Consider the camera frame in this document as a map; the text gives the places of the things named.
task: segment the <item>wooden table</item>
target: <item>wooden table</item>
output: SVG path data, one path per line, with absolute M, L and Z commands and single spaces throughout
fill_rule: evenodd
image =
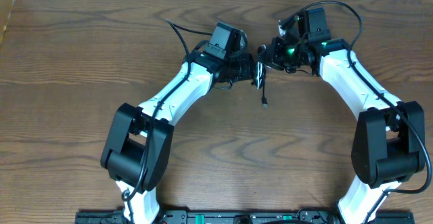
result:
M 99 165 L 119 105 L 138 105 L 178 72 L 184 50 L 165 22 L 212 32 L 245 30 L 250 51 L 278 35 L 277 21 L 320 0 L 17 0 L 0 51 L 0 219 L 72 223 L 78 210 L 122 206 Z M 363 17 L 355 51 L 391 93 L 426 113 L 433 148 L 433 0 L 340 0 Z M 357 21 L 326 7 L 333 37 Z M 190 48 L 205 37 L 183 33 Z M 249 82 L 213 89 L 179 121 L 160 203 L 201 210 L 331 206 L 354 171 L 356 120 L 327 83 L 269 71 L 269 108 Z M 420 186 L 416 174 L 403 188 Z M 433 190 L 392 194 L 382 208 L 430 223 Z

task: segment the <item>black cable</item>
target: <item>black cable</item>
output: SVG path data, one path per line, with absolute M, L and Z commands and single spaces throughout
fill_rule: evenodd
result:
M 185 40 L 183 39 L 182 35 L 176 29 L 176 26 L 169 19 L 167 19 L 166 21 L 168 22 L 168 24 L 170 24 L 171 28 L 173 28 L 173 30 L 176 32 L 176 35 L 179 37 L 179 39 L 182 42 L 183 48 L 185 49 L 185 53 L 186 53 L 186 56 L 187 56 L 186 62 L 188 63 L 188 69 L 187 69 L 187 73 L 183 77 L 183 79 L 181 81 L 179 81 L 158 103 L 156 103 L 156 107 L 155 107 L 154 113 L 152 114 L 152 118 L 150 120 L 150 126 L 149 126 L 149 129 L 147 130 L 145 150 L 143 152 L 143 156 L 141 157 L 141 169 L 140 169 L 139 180 L 137 182 L 137 185 L 134 187 L 134 190 L 131 193 L 129 193 L 129 191 L 127 191 L 127 190 L 123 191 L 123 193 L 122 193 L 122 200 L 125 201 L 125 202 L 129 202 L 129 201 L 132 200 L 132 198 L 134 198 L 134 196 L 137 193 L 138 189 L 143 184 L 145 175 L 147 173 L 147 169 L 146 169 L 147 154 L 149 152 L 150 139 L 152 138 L 152 132 L 153 132 L 153 128 L 154 128 L 155 117 L 156 117 L 158 111 L 161 109 L 162 105 L 167 100 L 167 98 L 173 92 L 175 92 L 176 89 L 179 88 L 189 78 L 189 74 L 191 73 L 191 62 L 189 61 L 188 46 L 187 46 Z
M 304 73 L 306 73 L 306 74 L 308 74 L 308 75 L 310 75 L 310 76 L 314 76 L 313 73 L 307 72 L 307 71 L 305 71 L 305 70 L 303 70 L 303 69 L 297 69 L 296 71 L 297 71 L 297 72 L 304 72 Z
M 231 89 L 233 87 L 233 81 L 231 79 L 229 79 L 227 81 L 230 85 L 229 86 L 224 86 L 224 87 L 214 87 L 215 89 Z
M 394 110 L 399 116 L 400 116 L 400 120 L 405 123 L 407 125 L 407 127 L 409 128 L 409 130 L 412 132 L 412 134 L 414 134 L 414 136 L 417 138 L 417 142 L 419 144 L 419 147 L 421 148 L 421 151 L 424 155 L 424 158 L 426 159 L 426 165 L 427 165 L 427 177 L 426 177 L 426 181 L 424 182 L 424 184 L 418 188 L 418 189 L 411 189 L 411 190 L 406 190 L 406 189 L 385 189 L 384 192 L 381 195 L 381 198 L 379 198 L 379 200 L 374 204 L 373 208 L 368 212 L 367 217 L 364 221 L 364 223 L 368 223 L 368 219 L 371 216 L 371 214 L 374 212 L 374 210 L 380 205 L 381 200 L 387 196 L 387 194 L 389 194 L 390 192 L 393 193 L 400 193 L 400 194 L 419 194 L 421 192 L 423 192 L 424 190 L 426 190 L 428 188 L 428 186 L 430 185 L 430 182 L 432 180 L 432 163 L 430 161 L 430 157 L 427 153 L 427 149 L 421 139 L 421 137 L 419 136 L 418 132 L 416 131 L 415 127 L 412 125 L 411 122 L 409 122 L 409 120 L 407 119 L 407 117 L 396 107 L 394 106 L 393 103 L 391 103 L 389 100 L 387 100 L 384 96 L 384 94 L 380 93 L 357 69 L 357 67 L 355 66 L 356 63 L 354 63 L 352 61 L 352 58 L 350 56 L 350 53 L 352 52 L 353 46 L 355 45 L 355 43 L 357 42 L 358 38 L 361 36 L 361 33 L 363 31 L 363 22 L 361 17 L 359 16 L 359 14 L 349 5 L 341 2 L 341 1 L 319 1 L 316 3 L 312 3 L 310 5 L 307 5 L 306 7 L 303 7 L 301 10 L 299 10 L 298 12 L 296 12 L 295 14 L 292 14 L 287 20 L 289 20 L 290 18 L 293 18 L 297 13 L 302 12 L 312 6 L 315 5 L 321 5 L 321 4 L 336 4 L 336 5 L 341 5 L 346 7 L 347 9 L 349 9 L 358 19 L 359 22 L 359 31 L 358 34 L 356 35 L 356 37 L 353 39 L 352 43 L 350 44 L 349 48 L 347 49 L 347 60 L 349 63 L 349 66 L 353 69 L 353 71 L 357 74 L 357 76 L 377 95 L 377 97 L 379 99 L 381 99 L 383 102 L 385 102 L 385 104 L 387 104 L 392 110 Z
M 314 207 L 304 207 L 304 208 L 300 208 L 300 209 L 298 210 L 298 212 L 296 213 L 296 218 L 300 219 L 300 215 L 299 215 L 299 214 L 300 214 L 302 211 L 308 211 L 308 210 L 312 210 L 312 211 L 317 212 L 317 214 L 319 214 L 319 216 L 320 216 L 320 219 L 322 219 L 322 221 L 323 221 L 324 223 L 327 223 L 327 221 L 322 217 L 322 214 L 320 214 L 320 212 L 319 212 L 316 208 L 314 208 Z
M 187 31 L 187 32 L 191 32 L 191 33 L 194 33 L 194 34 L 199 34 L 199 35 L 210 35 L 210 36 L 212 36 L 212 33 L 209 33 L 209 32 L 202 32 L 202 31 L 190 30 L 190 29 L 188 29 L 188 28 L 183 28 L 182 26 L 179 26 L 179 25 L 177 25 L 177 24 L 173 24 L 173 26 L 176 27 L 176 28 L 178 28 L 178 29 L 181 29 L 181 30 L 184 30 L 184 31 Z
M 268 99 L 265 97 L 266 67 L 265 67 L 265 65 L 262 65 L 262 66 L 263 66 L 262 106 L 263 106 L 263 108 L 268 108 Z
M 209 43 L 209 41 L 204 40 L 204 41 L 200 41 L 195 47 L 195 50 L 199 50 L 200 48 L 202 48 L 205 44 Z
M 129 209 L 129 218 L 131 219 L 131 223 L 134 224 L 134 212 L 133 212 L 133 206 L 131 204 L 131 201 L 128 201 L 127 205 Z
M 304 46 L 305 45 L 305 38 L 310 34 L 310 32 L 305 32 L 304 35 L 302 36 L 302 40 L 300 42 L 300 46 Z

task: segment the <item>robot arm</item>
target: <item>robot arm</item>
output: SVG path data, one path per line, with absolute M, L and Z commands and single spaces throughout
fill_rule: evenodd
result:
M 367 86 L 350 67 L 348 44 L 331 39 L 323 8 L 297 13 L 280 22 L 280 37 L 268 48 L 259 50 L 258 61 L 276 70 L 295 73 L 301 66 L 310 66 L 328 82 L 346 102 L 357 119 L 352 147 L 355 179 L 347 194 L 338 203 L 339 219 L 346 224 L 364 223 L 375 219 L 375 212 L 385 200 L 386 189 L 396 189 L 412 174 L 424 168 L 424 156 L 412 132 L 400 123 L 399 116 Z M 298 23 L 298 30 L 292 27 Z M 362 67 L 355 53 L 351 60 L 365 80 L 383 97 L 416 122 L 416 130 L 424 141 L 424 112 L 417 102 L 403 103 L 387 92 Z M 399 132 L 398 137 L 386 139 L 386 131 Z
M 355 52 L 351 52 L 352 61 L 360 73 L 381 93 L 384 97 L 397 106 L 400 99 L 387 92 L 371 75 L 362 67 Z M 332 51 L 329 55 L 321 57 L 319 76 L 328 82 L 343 98 L 347 106 L 352 110 L 358 120 L 360 112 L 369 108 L 389 108 L 377 95 L 355 74 L 347 60 L 347 50 Z
M 138 108 L 142 108 L 142 114 L 152 115 L 154 113 L 158 101 L 186 75 L 187 67 L 188 64 L 184 63 L 177 76 L 165 88 L 163 88 L 157 95 L 153 96 L 153 98 L 139 104 Z M 188 80 L 182 83 L 182 85 L 164 102 L 164 105 L 162 105 L 160 111 L 156 114 L 155 119 L 164 119 L 168 124 L 175 126 L 187 109 L 197 99 L 206 95 L 211 86 L 212 74 L 209 73 L 205 67 L 196 63 L 191 63 L 191 71 Z M 140 131 L 139 134 L 147 137 L 146 130 Z M 129 185 L 122 180 L 117 180 L 116 184 L 120 188 L 121 192 L 132 192 L 134 189 L 134 186 Z M 130 203 L 125 202 L 123 215 L 129 217 L 128 219 L 131 219 L 131 217 L 134 218 L 134 223 L 152 223 L 159 211 L 160 206 L 156 200 L 156 187 L 154 187 L 152 190 L 144 191 L 142 194 L 136 193 Z
M 156 218 L 160 210 L 156 185 L 168 164 L 174 126 L 188 108 L 215 83 L 232 84 L 257 77 L 256 64 L 245 53 L 246 45 L 242 30 L 219 22 L 204 51 L 196 47 L 187 55 L 189 61 L 184 59 L 177 76 L 158 94 L 138 107 L 126 103 L 119 107 L 101 165 L 122 194 L 134 193 L 125 201 L 125 218 L 137 224 L 152 223 Z M 254 79 L 253 84 L 261 86 Z M 130 134 L 146 137 L 146 145 L 132 140 Z

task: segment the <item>wood grain surface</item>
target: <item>wood grain surface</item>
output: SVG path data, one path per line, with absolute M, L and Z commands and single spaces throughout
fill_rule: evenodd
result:
M 16 0 L 0 51 L 0 222 L 72 223 L 78 210 L 122 206 L 99 165 L 119 105 L 137 105 L 178 72 L 184 50 L 165 22 L 245 30 L 250 51 L 277 21 L 321 0 Z M 433 0 L 339 0 L 363 17 L 355 51 L 391 93 L 418 101 L 433 148 Z M 357 21 L 327 6 L 333 37 Z M 190 48 L 205 37 L 184 33 Z M 355 173 L 356 120 L 327 83 L 269 71 L 269 108 L 249 82 L 213 89 L 179 121 L 160 203 L 192 210 L 331 206 Z M 402 188 L 420 186 L 416 174 Z M 433 190 L 392 194 L 383 209 L 431 223 Z

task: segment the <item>cable connector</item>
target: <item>cable connector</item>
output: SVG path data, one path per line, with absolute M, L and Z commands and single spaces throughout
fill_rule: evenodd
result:
M 266 99 L 266 97 L 262 97 L 262 105 L 263 108 L 268 108 L 268 100 Z

